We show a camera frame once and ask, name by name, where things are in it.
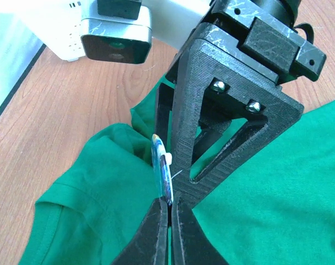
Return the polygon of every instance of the silver camera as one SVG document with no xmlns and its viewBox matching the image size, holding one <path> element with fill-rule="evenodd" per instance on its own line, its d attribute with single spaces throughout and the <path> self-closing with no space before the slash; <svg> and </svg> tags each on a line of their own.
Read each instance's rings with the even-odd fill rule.
<svg viewBox="0 0 335 265">
<path fill-rule="evenodd" d="M 82 7 L 81 41 L 90 59 L 143 63 L 151 39 L 151 12 L 145 6 L 140 7 L 136 20 L 100 15 L 97 0 Z"/>
</svg>

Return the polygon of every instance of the green shirt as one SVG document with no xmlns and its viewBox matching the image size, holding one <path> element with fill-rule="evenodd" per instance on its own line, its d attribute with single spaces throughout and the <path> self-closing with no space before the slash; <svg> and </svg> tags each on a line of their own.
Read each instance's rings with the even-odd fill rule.
<svg viewBox="0 0 335 265">
<path fill-rule="evenodd" d="M 155 90 L 132 109 L 132 127 L 114 124 L 93 136 L 36 202 L 20 264 L 110 264 L 130 241 L 158 196 Z M 305 114 L 193 212 L 230 264 L 335 264 L 335 102 Z"/>
</svg>

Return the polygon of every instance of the bolt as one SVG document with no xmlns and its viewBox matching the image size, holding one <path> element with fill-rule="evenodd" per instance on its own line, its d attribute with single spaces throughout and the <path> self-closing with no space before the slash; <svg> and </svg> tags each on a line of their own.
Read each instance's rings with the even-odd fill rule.
<svg viewBox="0 0 335 265">
<path fill-rule="evenodd" d="M 246 106 L 246 110 L 252 113 L 259 113 L 261 111 L 261 104 L 255 101 L 251 101 Z"/>
<path fill-rule="evenodd" d="M 224 92 L 225 84 L 222 81 L 215 81 L 213 82 L 211 88 L 216 92 Z"/>
</svg>

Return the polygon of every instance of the black cylinder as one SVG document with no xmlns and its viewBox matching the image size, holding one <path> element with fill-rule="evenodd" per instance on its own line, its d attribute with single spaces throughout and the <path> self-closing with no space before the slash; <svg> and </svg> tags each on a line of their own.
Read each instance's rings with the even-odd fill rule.
<svg viewBox="0 0 335 265">
<path fill-rule="evenodd" d="M 298 16 L 301 0 L 252 0 L 252 2 L 292 28 Z"/>
</svg>

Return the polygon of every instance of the wooden table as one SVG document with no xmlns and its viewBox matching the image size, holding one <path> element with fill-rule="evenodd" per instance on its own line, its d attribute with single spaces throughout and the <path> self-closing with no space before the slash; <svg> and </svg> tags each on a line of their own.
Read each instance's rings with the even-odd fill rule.
<svg viewBox="0 0 335 265">
<path fill-rule="evenodd" d="M 303 0 L 300 22 L 315 28 L 328 60 L 320 80 L 284 85 L 306 111 L 335 100 L 335 0 Z M 95 133 L 130 123 L 135 106 L 167 70 L 176 50 L 154 41 L 145 64 L 80 59 L 46 49 L 0 117 L 0 264 L 18 263 L 32 228 L 35 201 Z"/>
</svg>

